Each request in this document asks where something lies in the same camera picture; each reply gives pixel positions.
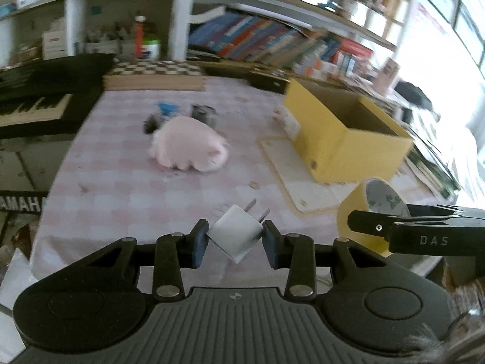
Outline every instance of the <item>roll of tape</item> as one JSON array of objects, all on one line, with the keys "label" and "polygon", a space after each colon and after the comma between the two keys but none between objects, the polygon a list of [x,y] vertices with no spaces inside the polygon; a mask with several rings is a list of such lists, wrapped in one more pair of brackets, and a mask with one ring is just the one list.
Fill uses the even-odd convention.
[{"label": "roll of tape", "polygon": [[406,202],[389,183],[379,178],[371,178],[358,186],[343,200],[337,211],[339,236],[347,237],[366,248],[387,257],[389,243],[382,237],[362,234],[350,230],[347,219],[352,211],[377,212],[379,214],[411,216]]}]

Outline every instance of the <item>pink and white tablecloth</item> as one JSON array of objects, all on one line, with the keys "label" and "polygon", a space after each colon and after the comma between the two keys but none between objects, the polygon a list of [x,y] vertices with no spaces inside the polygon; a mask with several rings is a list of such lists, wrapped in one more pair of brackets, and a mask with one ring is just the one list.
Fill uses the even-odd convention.
[{"label": "pink and white tablecloth", "polygon": [[[142,123],[161,100],[181,105],[185,113],[194,103],[217,110],[216,129],[231,146],[223,169],[164,173],[149,159],[151,136],[143,134]],[[35,276],[45,277],[121,237],[153,243],[160,235],[189,232],[201,218],[212,225],[232,204],[245,206],[254,197],[255,217],[270,208],[268,218],[283,233],[301,232],[331,244],[338,235],[336,212],[302,216],[292,210],[256,145],[259,137],[284,135],[273,120],[282,101],[243,80],[218,77],[208,78],[205,92],[103,94],[54,181],[33,246]],[[405,198],[425,202],[430,196],[423,191]],[[284,286],[287,271],[270,268],[261,243],[238,265],[211,243],[201,268],[183,270],[182,276],[186,287]],[[150,273],[142,272],[139,287],[147,292],[150,284]]]}]

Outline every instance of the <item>white charger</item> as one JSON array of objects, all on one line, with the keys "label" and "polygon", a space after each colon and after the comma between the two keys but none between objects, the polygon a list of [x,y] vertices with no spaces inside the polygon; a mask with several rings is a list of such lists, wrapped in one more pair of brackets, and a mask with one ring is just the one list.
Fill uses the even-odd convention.
[{"label": "white charger", "polygon": [[261,238],[263,220],[270,210],[259,218],[254,219],[249,210],[256,204],[256,199],[242,209],[233,205],[209,229],[207,235],[233,262],[239,263]]}]

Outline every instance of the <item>yellow box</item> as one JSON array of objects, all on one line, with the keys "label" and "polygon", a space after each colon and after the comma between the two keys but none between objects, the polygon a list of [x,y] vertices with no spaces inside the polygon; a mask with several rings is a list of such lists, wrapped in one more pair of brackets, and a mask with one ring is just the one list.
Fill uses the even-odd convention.
[{"label": "yellow box", "polygon": [[295,149],[319,183],[390,180],[413,144],[384,111],[352,92],[293,79],[284,107]]}]

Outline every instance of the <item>stuffed animal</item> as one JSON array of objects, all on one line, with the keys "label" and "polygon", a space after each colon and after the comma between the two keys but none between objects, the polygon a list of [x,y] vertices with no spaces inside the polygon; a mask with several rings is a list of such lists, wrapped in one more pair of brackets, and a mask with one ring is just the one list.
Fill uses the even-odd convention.
[{"label": "stuffed animal", "polygon": [[225,138],[204,123],[177,116],[153,134],[151,157],[162,167],[210,172],[221,168],[229,155]]}]

